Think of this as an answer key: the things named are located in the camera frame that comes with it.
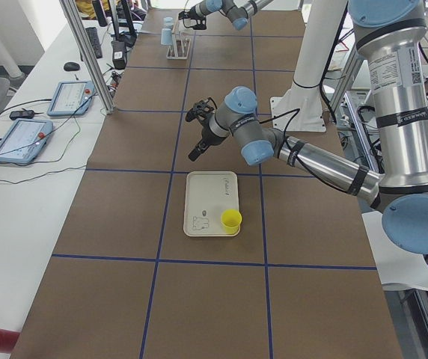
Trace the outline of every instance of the white tray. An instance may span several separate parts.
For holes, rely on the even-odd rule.
[[[191,237],[232,237],[222,229],[221,214],[239,210],[234,172],[191,172],[186,180],[184,233]]]

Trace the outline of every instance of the table surface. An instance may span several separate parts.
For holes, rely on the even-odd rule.
[[[269,116],[300,13],[236,33],[214,14],[187,61],[165,59],[165,16],[148,14],[12,358],[401,358],[355,198],[280,161],[248,167],[232,138],[187,159],[200,98],[246,85]],[[342,153],[334,126],[296,137]],[[191,171],[236,172],[238,236],[184,234]]]
[[[98,64],[104,72],[111,63],[112,48],[107,31],[112,32],[112,27],[99,28],[96,21],[84,24],[98,27],[103,49],[103,58],[98,59]],[[81,69],[65,72],[63,65],[68,61],[79,63]],[[51,98],[58,83],[76,80],[75,74],[80,80],[90,79],[85,64],[80,61],[74,36],[66,25],[7,107],[33,99]],[[46,112],[48,104],[39,102],[22,107]],[[50,171],[86,165],[104,122],[102,108],[100,99],[95,96],[86,114],[76,117],[81,132],[61,161],[24,168],[0,165],[0,179],[16,182]],[[0,117],[0,137],[12,124],[9,113],[7,111]],[[45,114],[39,117],[48,118]],[[51,120],[56,127],[66,118]],[[54,133],[37,160],[58,159],[76,131],[74,121],[68,121]],[[66,171],[19,185],[0,183],[0,328],[21,330],[83,173],[84,170]]]

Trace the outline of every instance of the keyboard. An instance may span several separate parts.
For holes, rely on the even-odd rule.
[[[89,42],[93,47],[96,58],[101,58],[103,52],[101,51],[100,38],[97,36],[97,28],[86,28],[86,33],[88,34]]]

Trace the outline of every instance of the yellow object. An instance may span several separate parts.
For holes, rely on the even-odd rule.
[[[96,19],[96,13],[94,12],[91,0],[76,0],[76,6],[79,11],[88,15],[90,19]],[[108,0],[103,0],[103,8],[104,11],[109,10]]]
[[[237,209],[226,209],[221,215],[222,228],[226,234],[236,234],[242,222],[242,215]]]

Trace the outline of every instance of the brown table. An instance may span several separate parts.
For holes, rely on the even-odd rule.
[[[290,86],[304,24],[220,15],[187,61],[151,10],[12,358],[401,358],[357,200],[278,160],[249,167],[232,138],[196,162],[200,98],[254,89],[260,118]],[[296,133],[342,153],[334,126]],[[235,171],[234,238],[183,232],[186,175]]]

